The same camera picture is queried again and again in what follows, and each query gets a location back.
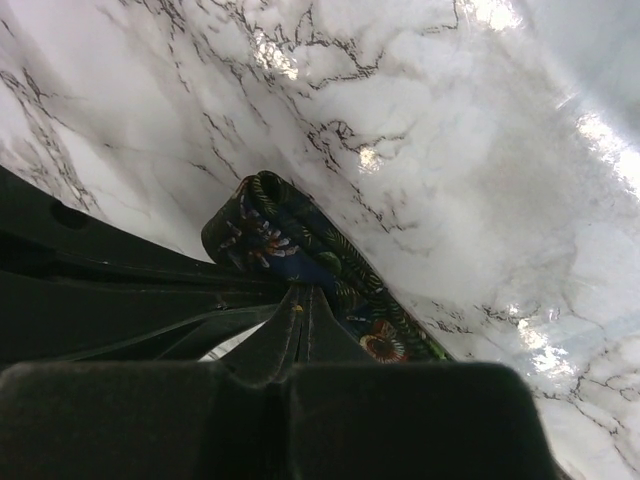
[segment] flower pattern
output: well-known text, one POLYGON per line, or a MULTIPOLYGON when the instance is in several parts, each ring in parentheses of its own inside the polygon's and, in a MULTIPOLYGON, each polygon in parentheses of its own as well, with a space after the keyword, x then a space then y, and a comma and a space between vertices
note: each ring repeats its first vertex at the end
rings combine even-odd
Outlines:
POLYGON ((274 173, 245 178, 202 241, 223 266, 321 286, 336 319, 381 363, 450 358, 311 200, 274 173))

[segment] cloth fold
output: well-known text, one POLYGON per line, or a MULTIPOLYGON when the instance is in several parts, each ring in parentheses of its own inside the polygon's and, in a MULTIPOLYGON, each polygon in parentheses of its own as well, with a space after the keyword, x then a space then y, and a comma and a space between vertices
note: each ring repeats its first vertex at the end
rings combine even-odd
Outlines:
POLYGON ((313 202, 272 172, 245 178, 202 229, 216 263, 319 285, 338 322, 376 360, 449 360, 313 202))

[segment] screw hole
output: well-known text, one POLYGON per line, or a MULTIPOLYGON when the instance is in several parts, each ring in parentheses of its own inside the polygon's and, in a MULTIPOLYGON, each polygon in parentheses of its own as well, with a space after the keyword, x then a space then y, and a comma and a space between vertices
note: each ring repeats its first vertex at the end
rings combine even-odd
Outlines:
POLYGON ((89 223, 89 217, 86 214, 69 208, 58 200, 51 204, 50 211, 56 222, 71 230, 81 230, 89 223))

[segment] marble table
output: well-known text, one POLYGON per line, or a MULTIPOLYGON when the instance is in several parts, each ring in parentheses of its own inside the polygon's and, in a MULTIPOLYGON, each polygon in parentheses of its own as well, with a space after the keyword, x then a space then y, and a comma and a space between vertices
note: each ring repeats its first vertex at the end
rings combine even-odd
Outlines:
POLYGON ((576 480, 640 479, 640 5, 0 0, 0 163, 205 259, 240 180, 311 195, 576 480))

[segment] folded cloth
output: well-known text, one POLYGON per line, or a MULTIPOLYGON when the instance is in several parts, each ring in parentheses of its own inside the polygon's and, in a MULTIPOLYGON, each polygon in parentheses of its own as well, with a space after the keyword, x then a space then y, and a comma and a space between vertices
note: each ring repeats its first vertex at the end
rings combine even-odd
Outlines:
POLYGON ((242 181, 202 243, 220 265, 321 286, 336 320, 380 362, 450 359, 312 201, 272 172, 242 181))

